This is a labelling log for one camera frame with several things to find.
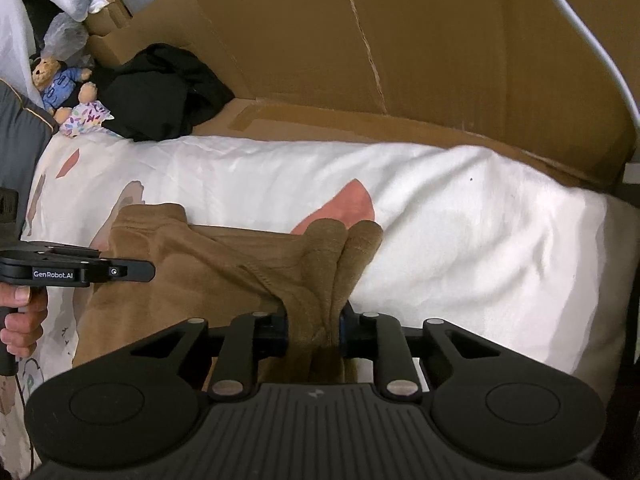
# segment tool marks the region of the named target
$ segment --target black cloth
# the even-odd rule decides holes
[[[105,128],[141,140],[189,135],[234,98],[232,91],[187,50],[156,43],[117,68],[98,98],[114,119]]]

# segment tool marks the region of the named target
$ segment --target white bedsheet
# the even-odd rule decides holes
[[[38,183],[42,194],[25,238],[89,244],[135,181],[146,203],[180,203],[192,223],[291,232],[353,180],[362,186],[337,201],[347,209],[355,201],[351,216],[373,213],[385,231],[351,298],[357,311],[407,326],[442,317],[609,398],[640,217],[484,148],[58,135],[34,177],[32,199]],[[20,368],[27,396],[67,370],[75,351],[69,290],[50,291],[49,312],[34,358]]]

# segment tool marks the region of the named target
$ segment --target finger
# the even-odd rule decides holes
[[[21,334],[19,332],[11,332],[3,328],[0,331],[0,341],[2,341],[7,346],[16,346],[26,348],[34,344],[38,339],[42,337],[44,331],[42,327],[37,327],[33,332],[29,332],[28,334]]]
[[[31,299],[31,288],[0,283],[0,306],[17,308],[26,306]]]
[[[4,327],[10,332],[28,334],[36,330],[46,318],[46,309],[26,314],[7,314],[4,318]]]
[[[47,295],[47,289],[31,291],[31,301],[18,308],[18,312],[41,312],[47,309],[47,303],[49,303],[49,297]]]
[[[36,343],[26,348],[9,345],[6,349],[9,354],[15,355],[16,357],[30,357],[36,351]]]

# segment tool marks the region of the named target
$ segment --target rivet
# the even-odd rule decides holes
[[[415,392],[418,391],[418,385],[413,381],[407,381],[404,379],[396,379],[395,381],[391,381],[387,386],[386,390],[395,396],[398,397],[410,397]]]
[[[244,386],[242,386],[242,383],[233,379],[224,379],[222,381],[218,381],[211,387],[211,391],[221,397],[236,396],[238,394],[241,394],[242,390],[244,390]]]

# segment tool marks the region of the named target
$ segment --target brown cloth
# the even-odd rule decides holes
[[[96,285],[81,322],[74,366],[202,317],[226,326],[284,304],[289,347],[260,368],[261,381],[356,380],[338,353],[338,317],[382,241],[375,222],[346,229],[313,222],[303,235],[188,225],[175,204],[130,205],[113,224],[105,257],[149,260],[150,283]]]

